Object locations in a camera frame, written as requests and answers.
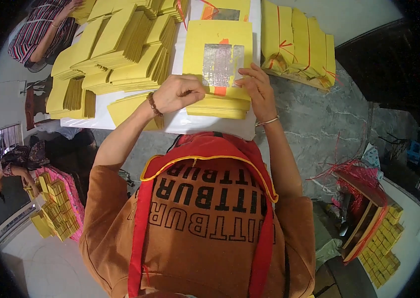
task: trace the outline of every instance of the hand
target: hand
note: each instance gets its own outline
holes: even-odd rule
[[[236,80],[235,84],[245,86],[252,98],[253,112],[259,122],[270,121],[278,115],[274,102],[274,92],[270,85],[270,78],[255,63],[251,68],[240,68],[238,72],[248,77]]]
[[[71,0],[71,2],[64,6],[63,10],[61,10],[61,12],[54,18],[52,24],[54,26],[59,26],[64,20],[66,20],[71,12],[75,11],[84,4],[83,1],[84,0]]]
[[[162,114],[185,108],[204,97],[205,89],[193,75],[169,75],[162,86],[154,92],[155,107]]]
[[[23,187],[27,187],[28,186],[28,181],[26,181],[26,178],[21,177],[21,182],[23,183]]]
[[[34,184],[31,184],[31,188],[33,189],[34,197],[39,196],[40,191],[39,191],[38,187]]]

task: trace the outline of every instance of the white table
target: white table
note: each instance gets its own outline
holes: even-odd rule
[[[203,2],[200,0],[191,0],[185,21],[199,20],[203,10]],[[251,0],[249,21],[253,29],[253,62],[260,65],[261,52],[261,2],[260,0]],[[82,31],[84,27],[79,28],[76,34]],[[185,50],[185,41],[187,31],[183,23],[177,24],[177,37],[174,48],[170,56],[169,73],[174,75],[182,74],[183,55]],[[61,126],[82,127],[82,128],[100,128],[115,129],[116,126],[107,110],[107,106],[126,96],[143,93],[136,92],[113,92],[96,96],[95,118],[78,120],[71,118],[61,119]],[[245,140],[252,140],[255,136],[256,117],[250,108],[245,120],[224,119],[210,116],[189,116],[185,108],[169,113],[164,116],[165,128],[162,130],[172,134],[194,134],[202,131],[218,131],[226,134],[237,135]]]

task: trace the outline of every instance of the striped shirt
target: striped shirt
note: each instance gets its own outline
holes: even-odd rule
[[[70,0],[36,0],[27,21],[8,47],[11,58],[22,64],[26,63],[44,38],[51,22],[69,2]],[[51,56],[62,43],[70,42],[77,26],[73,18],[67,18],[58,28],[43,57]]]

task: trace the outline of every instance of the pink table cover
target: pink table cover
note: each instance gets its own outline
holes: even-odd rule
[[[81,238],[81,235],[83,234],[84,206],[79,200],[79,195],[77,194],[74,179],[70,174],[62,172],[50,165],[45,165],[42,168],[37,169],[36,175],[38,176],[44,172],[48,172],[49,176],[51,176],[51,181],[60,179],[64,182],[64,185],[66,186],[67,196],[71,203],[71,207],[73,208],[74,214],[76,215],[77,223],[79,224],[79,229],[69,238],[78,242],[79,238]]]

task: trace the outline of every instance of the woman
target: woman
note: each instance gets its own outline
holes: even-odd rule
[[[77,24],[69,15],[83,0],[37,0],[26,20],[11,33],[10,56],[25,67],[39,71],[54,64],[58,54],[71,45]]]
[[[254,63],[239,72],[245,78],[235,83],[248,90],[265,129],[273,180],[254,141],[199,133],[151,158],[127,198],[118,170],[142,129],[156,115],[204,98],[189,75],[167,78],[99,147],[79,247],[111,297],[311,295],[312,203],[302,197],[268,76]]]
[[[94,141],[92,133],[83,130],[76,134],[72,140],[58,136],[50,141],[30,138],[31,146],[18,146],[7,152],[0,159],[0,197],[3,188],[1,180],[7,176],[21,176],[23,186],[31,186],[34,195],[39,194],[39,189],[34,185],[34,180],[29,171],[39,169],[45,164],[53,164],[57,158],[76,151],[78,148],[90,145]]]

